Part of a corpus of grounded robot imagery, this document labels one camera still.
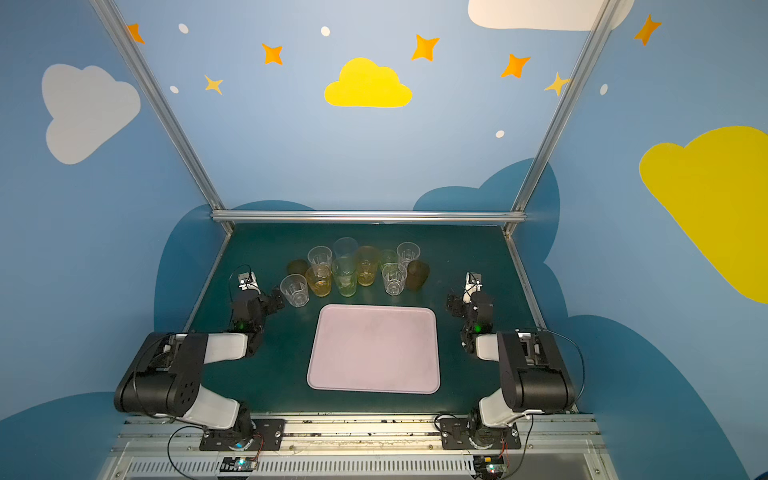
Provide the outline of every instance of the pink tray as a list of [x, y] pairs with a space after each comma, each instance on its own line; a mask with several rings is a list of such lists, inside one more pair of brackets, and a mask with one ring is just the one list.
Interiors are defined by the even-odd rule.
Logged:
[[324, 306], [306, 381], [318, 390], [436, 392], [440, 365], [434, 312], [410, 306]]

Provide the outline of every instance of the drinking glass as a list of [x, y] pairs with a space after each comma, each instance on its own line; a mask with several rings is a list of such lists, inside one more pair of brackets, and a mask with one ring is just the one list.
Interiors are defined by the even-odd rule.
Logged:
[[304, 275], [294, 273], [280, 282], [280, 291], [288, 300], [288, 303], [299, 308], [310, 301], [310, 289], [306, 285]]
[[397, 256], [400, 259], [400, 263], [406, 268], [408, 268], [409, 263], [419, 258], [421, 254], [422, 249], [413, 242], [403, 242], [397, 246]]
[[376, 271], [379, 269], [379, 249], [365, 245], [357, 249], [357, 283], [369, 286], [376, 281]]
[[397, 256], [397, 252], [394, 250], [382, 250], [381, 260], [379, 261], [381, 266], [385, 266], [387, 263], [398, 263], [399, 261], [400, 257]]
[[406, 277], [408, 276], [406, 268], [402, 263], [387, 263], [382, 266], [382, 278], [384, 279], [384, 290], [389, 295], [399, 295], [406, 286]]
[[325, 296], [331, 293], [333, 278], [331, 267], [324, 263], [312, 265], [304, 274], [306, 282], [317, 296]]
[[344, 257], [345, 255], [354, 256], [357, 251], [357, 240], [352, 237], [339, 238], [333, 243], [333, 254], [336, 258]]
[[306, 259], [310, 261], [310, 265], [327, 265], [331, 266], [331, 261], [333, 260], [333, 253], [331, 253], [331, 249], [328, 247], [325, 247], [323, 245], [318, 245], [317, 247], [310, 250], [310, 252], [306, 255]]
[[357, 291], [357, 265], [355, 257], [345, 255], [333, 261], [333, 279], [343, 296], [352, 296]]

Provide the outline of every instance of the star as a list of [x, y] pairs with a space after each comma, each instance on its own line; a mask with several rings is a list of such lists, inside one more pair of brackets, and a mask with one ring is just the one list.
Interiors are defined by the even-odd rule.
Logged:
[[277, 63], [278, 65], [283, 64], [283, 61], [280, 60], [280, 50], [283, 50], [283, 47], [270, 48], [265, 44], [261, 44], [261, 46], [264, 47], [264, 51], [266, 52], [266, 58], [264, 58], [265, 65], [268, 63]]
[[416, 51], [413, 52], [413, 57], [411, 60], [416, 60], [417, 58], [426, 58], [429, 61], [432, 61], [432, 50], [435, 48], [435, 45], [437, 45], [439, 38], [433, 38], [432, 40], [425, 40], [424, 38], [421, 38], [420, 36], [416, 36]]
[[563, 85], [567, 84], [569, 81], [571, 81], [571, 79], [570, 78], [566, 78], [565, 80], [563, 80], [562, 78], [560, 78], [560, 72], [557, 72], [556, 74], [554, 74], [554, 76], [555, 76], [554, 83], [552, 85], [546, 87], [544, 89], [544, 91], [554, 90], [554, 91], [556, 91], [558, 93], [558, 97], [559, 97], [560, 96], [560, 90], [563, 88]]
[[134, 23], [133, 25], [126, 25], [128, 27], [128, 31], [131, 33], [131, 37], [134, 38], [135, 41], [139, 43], [144, 43], [144, 39], [139, 35], [139, 24]]
[[661, 26], [661, 22], [654, 22], [650, 19], [650, 15], [648, 15], [648, 20], [645, 21], [645, 25], [643, 25], [643, 28], [635, 35], [634, 37], [637, 40], [643, 41], [643, 46], [648, 45], [648, 39], [650, 38], [650, 34], [654, 33], [654, 31]]
[[504, 70], [504, 73], [502, 73], [502, 77], [514, 75], [515, 77], [520, 78], [520, 75], [523, 74], [523, 67], [525, 66], [525, 62], [530, 59], [531, 57], [517, 58], [514, 55], [509, 54], [509, 65], [507, 65], [507, 69]]
[[215, 90], [215, 91], [219, 92], [219, 95], [221, 95], [221, 90], [219, 90], [219, 84], [223, 80], [213, 81], [210, 78], [208, 78], [208, 75], [205, 76], [205, 79], [208, 80], [208, 86], [205, 87], [205, 89], [206, 90]]

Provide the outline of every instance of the white cloud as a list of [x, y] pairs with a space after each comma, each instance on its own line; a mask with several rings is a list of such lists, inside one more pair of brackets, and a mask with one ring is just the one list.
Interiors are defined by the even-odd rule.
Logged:
[[133, 85], [90, 66], [51, 65], [43, 74], [43, 101], [53, 121], [45, 141], [54, 157], [72, 165], [85, 160], [133, 120], [141, 108]]
[[[617, 7], [612, 28], [619, 26], [634, 0]], [[486, 28], [588, 31], [603, 0], [469, 0], [469, 18]]]

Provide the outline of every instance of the blue wall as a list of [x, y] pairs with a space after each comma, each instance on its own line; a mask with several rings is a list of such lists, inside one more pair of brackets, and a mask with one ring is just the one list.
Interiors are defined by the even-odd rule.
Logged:
[[[229, 208], [280, 200], [314, 210], [414, 210], [431, 190], [480, 188], [535, 155], [558, 103], [545, 89], [558, 72], [568, 78], [587, 37], [485, 28], [470, 19], [466, 0], [118, 4], [139, 25], [139, 49]], [[440, 38], [432, 61], [412, 60], [417, 35]], [[262, 44], [281, 46], [283, 64], [265, 65]], [[520, 78], [502, 77], [510, 54], [531, 58]], [[326, 102], [326, 86], [358, 57], [394, 69], [410, 103]], [[206, 76], [222, 81], [221, 94], [206, 90]], [[507, 210], [518, 186], [471, 205]], [[430, 208], [450, 210], [434, 201], [442, 198], [431, 196]]]
[[[56, 425], [79, 424], [72, 431], [98, 452], [83, 443], [66, 451], [59, 445], [45, 461], [72, 467], [61, 478], [90, 478], [120, 422], [110, 393], [80, 394], [114, 391], [154, 329], [161, 256], [169, 259], [165, 270], [187, 263], [176, 265], [185, 278], [167, 298], [181, 318], [223, 231], [206, 207], [197, 209], [205, 200], [140, 92], [138, 115], [80, 163], [63, 164], [48, 149], [51, 115], [41, 80], [49, 66], [96, 65], [138, 89], [87, 0], [4, 2], [0, 62], [0, 438], [27, 425], [37, 432], [36, 446], [47, 434], [29, 419], [64, 413], [68, 419], [54, 421], [54, 434], [61, 435]], [[190, 212], [184, 224], [194, 228], [182, 225], [169, 240]], [[184, 246], [189, 235], [199, 240], [192, 247]], [[45, 476], [45, 469], [20, 463], [27, 448], [4, 441], [3, 475]], [[87, 453], [84, 462], [74, 460], [77, 451]]]
[[[644, 46], [634, 36], [649, 14], [662, 25]], [[608, 39], [551, 177], [515, 232], [545, 320], [591, 357], [582, 408], [597, 414], [622, 479], [768, 470], [768, 305], [723, 278], [638, 171], [657, 144], [685, 146], [732, 125], [768, 132], [768, 94], [754, 81], [768, 78], [766, 21], [765, 2], [637, 0]], [[740, 156], [724, 156], [724, 184]], [[717, 201], [737, 212], [745, 200]], [[750, 225], [712, 219], [713, 231], [741, 228]], [[648, 462], [660, 465], [652, 475]]]

